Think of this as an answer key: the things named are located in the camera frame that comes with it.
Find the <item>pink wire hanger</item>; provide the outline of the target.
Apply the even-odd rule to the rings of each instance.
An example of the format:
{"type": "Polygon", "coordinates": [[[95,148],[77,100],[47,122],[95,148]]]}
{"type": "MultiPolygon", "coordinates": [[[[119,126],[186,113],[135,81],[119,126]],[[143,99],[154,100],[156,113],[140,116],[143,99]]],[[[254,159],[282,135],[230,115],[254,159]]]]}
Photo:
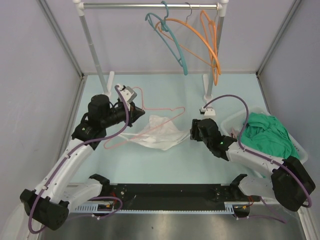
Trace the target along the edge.
{"type": "Polygon", "coordinates": [[[136,86],[135,89],[139,90],[141,93],[141,103],[142,109],[144,111],[170,111],[175,112],[181,110],[181,113],[174,117],[162,117],[156,114],[151,114],[148,118],[147,125],[138,133],[121,133],[120,138],[123,139],[122,142],[116,143],[114,145],[109,145],[109,140],[106,140],[103,147],[106,150],[120,147],[127,143],[134,143],[140,146],[158,149],[162,151],[167,151],[170,148],[182,143],[186,140],[190,133],[188,130],[180,130],[174,124],[174,120],[184,115],[186,109],[183,106],[178,106],[175,108],[148,108],[145,107],[144,103],[144,93],[142,88],[136,86]]]}

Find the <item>white tank top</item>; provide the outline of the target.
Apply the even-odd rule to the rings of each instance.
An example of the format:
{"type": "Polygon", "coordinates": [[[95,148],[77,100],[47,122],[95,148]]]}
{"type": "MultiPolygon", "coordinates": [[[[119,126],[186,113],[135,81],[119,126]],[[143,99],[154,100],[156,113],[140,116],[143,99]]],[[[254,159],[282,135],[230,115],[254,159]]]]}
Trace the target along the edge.
{"type": "Polygon", "coordinates": [[[168,117],[149,116],[148,124],[139,133],[121,133],[127,142],[146,148],[167,151],[190,137],[189,130],[179,130],[168,117]]]}

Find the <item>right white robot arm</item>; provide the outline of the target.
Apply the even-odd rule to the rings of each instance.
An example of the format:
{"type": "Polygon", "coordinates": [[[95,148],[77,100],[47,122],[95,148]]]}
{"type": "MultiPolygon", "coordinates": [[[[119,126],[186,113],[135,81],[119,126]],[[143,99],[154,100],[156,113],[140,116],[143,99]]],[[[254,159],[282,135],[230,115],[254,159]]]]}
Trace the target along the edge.
{"type": "Polygon", "coordinates": [[[284,159],[257,152],[240,141],[222,135],[213,119],[193,119],[191,140],[202,142],[217,158],[238,163],[260,174],[243,176],[230,188],[231,196],[242,201],[247,196],[274,199],[287,210],[298,211],[312,206],[311,193],[316,185],[300,160],[293,156],[284,159]]]}

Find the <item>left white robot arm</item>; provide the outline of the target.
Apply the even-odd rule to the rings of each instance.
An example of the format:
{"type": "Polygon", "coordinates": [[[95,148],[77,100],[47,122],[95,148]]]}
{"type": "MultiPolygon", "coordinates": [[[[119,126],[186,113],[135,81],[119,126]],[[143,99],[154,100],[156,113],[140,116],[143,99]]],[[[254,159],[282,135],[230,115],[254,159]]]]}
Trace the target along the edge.
{"type": "Polygon", "coordinates": [[[32,234],[41,232],[33,229],[33,221],[41,223],[45,228],[57,230],[67,220],[70,211],[83,203],[115,199],[111,195],[110,181],[99,174],[91,175],[87,182],[73,191],[66,192],[66,188],[100,142],[118,136],[145,114],[144,110],[134,104],[136,96],[135,92],[122,90],[115,104],[104,94],[91,98],[88,111],[75,128],[58,162],[35,189],[25,189],[20,195],[20,201],[29,217],[28,229],[32,234]]]}

